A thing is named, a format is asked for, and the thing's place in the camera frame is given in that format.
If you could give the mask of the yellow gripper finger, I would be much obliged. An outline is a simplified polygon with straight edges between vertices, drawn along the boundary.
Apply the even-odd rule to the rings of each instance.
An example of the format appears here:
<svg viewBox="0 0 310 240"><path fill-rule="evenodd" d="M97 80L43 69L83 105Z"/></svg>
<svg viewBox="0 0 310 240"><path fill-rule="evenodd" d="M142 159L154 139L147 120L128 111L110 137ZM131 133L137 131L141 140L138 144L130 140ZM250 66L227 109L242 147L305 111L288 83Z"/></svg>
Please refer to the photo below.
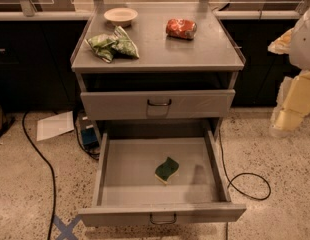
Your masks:
<svg viewBox="0 0 310 240"><path fill-rule="evenodd" d="M310 71L302 70L294 78L285 77L281 83L271 116L270 134L278 138L290 135L309 113Z"/></svg>
<svg viewBox="0 0 310 240"><path fill-rule="evenodd" d="M268 46L268 51L279 55L288 54L290 51L292 31L293 29L289 29L276 40L274 40Z"/></svg>

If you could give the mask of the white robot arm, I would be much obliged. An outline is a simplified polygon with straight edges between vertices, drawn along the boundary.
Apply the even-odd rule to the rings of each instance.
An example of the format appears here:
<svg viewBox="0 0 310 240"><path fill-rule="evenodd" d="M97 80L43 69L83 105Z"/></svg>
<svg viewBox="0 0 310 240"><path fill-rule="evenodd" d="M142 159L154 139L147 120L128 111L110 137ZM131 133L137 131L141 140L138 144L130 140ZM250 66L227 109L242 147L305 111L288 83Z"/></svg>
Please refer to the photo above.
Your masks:
<svg viewBox="0 0 310 240"><path fill-rule="evenodd" d="M271 116L270 134L286 137L310 114L310 8L268 50L288 54L290 64L301 70L294 78L284 78Z"/></svg>

